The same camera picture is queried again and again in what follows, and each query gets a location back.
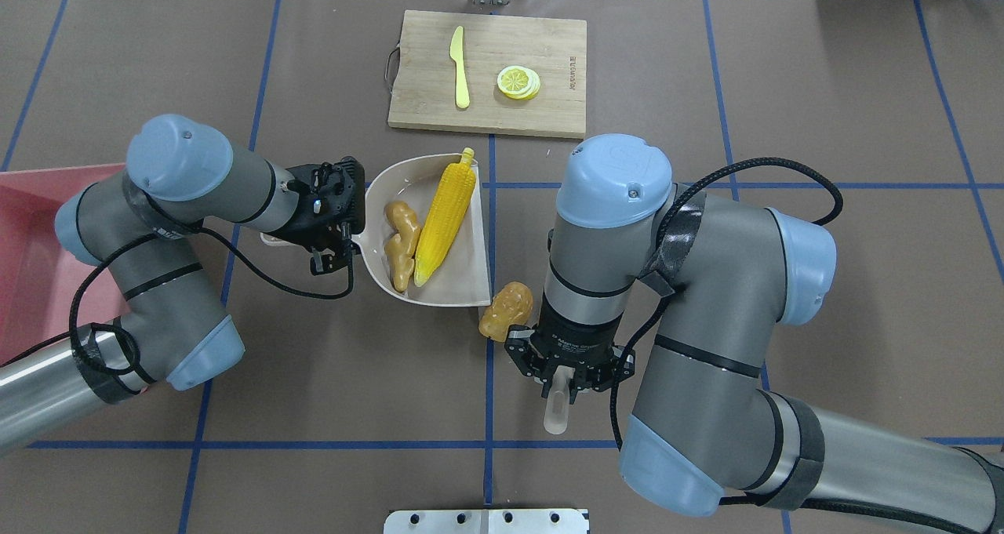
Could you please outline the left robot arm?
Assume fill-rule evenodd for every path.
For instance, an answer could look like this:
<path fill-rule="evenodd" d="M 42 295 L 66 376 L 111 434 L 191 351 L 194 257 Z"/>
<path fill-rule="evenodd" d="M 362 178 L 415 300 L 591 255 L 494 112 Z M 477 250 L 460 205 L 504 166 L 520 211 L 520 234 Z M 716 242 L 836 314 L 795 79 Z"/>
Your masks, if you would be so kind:
<path fill-rule="evenodd" d="M 190 390 L 245 352 L 219 290 L 189 242 L 204 234 L 237 259 L 208 217 L 311 253 L 312 274 L 345 269 L 365 230 L 365 169 L 347 156 L 291 169 L 180 114 L 148 120 L 126 167 L 58 209 L 55 236 L 91 266 L 71 299 L 66 331 L 2 367 L 2 452 L 156 383 Z"/>

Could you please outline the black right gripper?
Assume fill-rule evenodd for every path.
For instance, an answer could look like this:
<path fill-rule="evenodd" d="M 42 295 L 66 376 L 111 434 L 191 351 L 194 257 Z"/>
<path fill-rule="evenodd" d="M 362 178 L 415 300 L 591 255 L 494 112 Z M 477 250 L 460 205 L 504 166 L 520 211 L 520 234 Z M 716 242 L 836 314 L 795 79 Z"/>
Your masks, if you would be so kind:
<path fill-rule="evenodd" d="M 614 344 L 617 322 L 603 325 L 544 324 L 535 328 L 510 326 L 504 350 L 523 376 L 541 384 L 546 398 L 548 381 L 559 365 L 573 369 L 568 383 L 569 403 L 585 391 L 603 392 L 635 375 L 635 352 Z"/>

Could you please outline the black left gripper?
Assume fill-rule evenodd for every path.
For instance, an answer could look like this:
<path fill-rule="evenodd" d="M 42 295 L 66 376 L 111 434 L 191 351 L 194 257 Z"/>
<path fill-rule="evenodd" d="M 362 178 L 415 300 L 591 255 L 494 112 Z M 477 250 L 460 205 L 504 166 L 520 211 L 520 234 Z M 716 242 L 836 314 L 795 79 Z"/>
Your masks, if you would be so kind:
<path fill-rule="evenodd" d="M 365 167 L 345 156 L 338 162 L 291 167 L 286 184 L 297 194 L 292 216 L 274 236 L 311 252 L 312 276 L 354 273 L 354 242 L 365 230 Z"/>

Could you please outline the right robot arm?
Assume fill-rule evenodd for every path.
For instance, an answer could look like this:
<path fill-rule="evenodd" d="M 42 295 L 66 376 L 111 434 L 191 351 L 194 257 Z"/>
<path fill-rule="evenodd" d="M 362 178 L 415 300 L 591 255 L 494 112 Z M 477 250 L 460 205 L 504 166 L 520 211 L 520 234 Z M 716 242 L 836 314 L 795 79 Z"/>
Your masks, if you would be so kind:
<path fill-rule="evenodd" d="M 1002 457 L 914 440 L 765 391 L 776 325 L 813 319 L 835 276 L 833 183 L 754 158 L 691 185 L 659 148 L 596 135 L 571 152 L 538 322 L 506 352 L 543 392 L 613 391 L 655 328 L 613 433 L 628 486 L 706 517 L 728 504 L 857 514 L 908 528 L 1002 531 Z"/>

